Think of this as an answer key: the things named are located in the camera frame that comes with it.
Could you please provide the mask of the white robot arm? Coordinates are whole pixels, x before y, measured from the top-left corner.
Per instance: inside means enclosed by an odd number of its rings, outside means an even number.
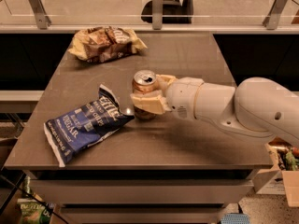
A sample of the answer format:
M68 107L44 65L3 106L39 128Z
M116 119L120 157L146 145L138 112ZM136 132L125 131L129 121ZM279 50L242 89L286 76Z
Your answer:
M144 113L205 121L244 141L279 137L299 144L299 96L270 79L251 77L232 87L141 70L132 86L133 105Z

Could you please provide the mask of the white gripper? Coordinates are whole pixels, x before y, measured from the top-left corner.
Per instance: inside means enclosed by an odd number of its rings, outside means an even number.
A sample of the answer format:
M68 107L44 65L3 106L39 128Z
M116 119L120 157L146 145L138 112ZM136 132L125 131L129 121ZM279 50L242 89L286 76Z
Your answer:
M194 120L195 96L204 80L193 77L177 79L171 75L157 75L156 78L159 90L130 95L134 106L157 115L171 109L177 119Z

